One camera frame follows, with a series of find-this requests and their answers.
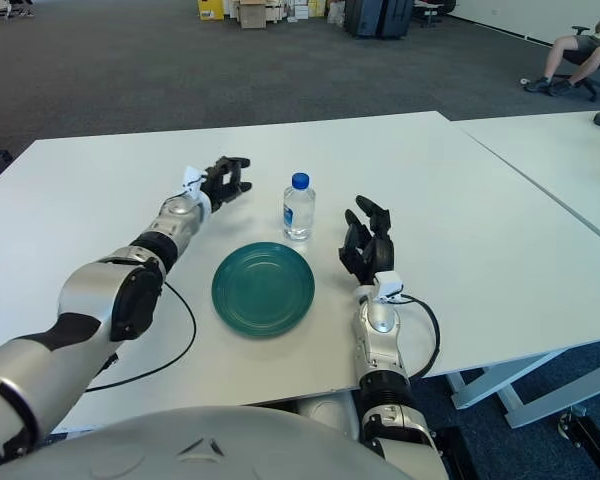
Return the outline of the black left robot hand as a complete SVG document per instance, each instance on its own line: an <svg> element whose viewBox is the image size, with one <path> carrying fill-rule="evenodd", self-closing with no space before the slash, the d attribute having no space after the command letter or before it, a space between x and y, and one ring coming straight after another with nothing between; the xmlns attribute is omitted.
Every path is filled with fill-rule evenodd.
<svg viewBox="0 0 600 480"><path fill-rule="evenodd" d="M251 182L242 180L242 170L250 165L248 158L222 156L205 169L201 191L208 197L212 213L252 188Z"/></svg>

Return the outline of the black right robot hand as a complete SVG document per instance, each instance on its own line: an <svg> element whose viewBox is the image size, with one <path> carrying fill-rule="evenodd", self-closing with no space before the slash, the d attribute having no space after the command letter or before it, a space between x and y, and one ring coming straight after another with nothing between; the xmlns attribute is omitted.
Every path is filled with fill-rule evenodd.
<svg viewBox="0 0 600 480"><path fill-rule="evenodd" d="M345 211L348 229L344 244L338 249L339 259L360 285L372 285L377 273L394 270L390 212L362 195L357 195L355 201L368 217L369 225L364 225L352 210Z"/></svg>

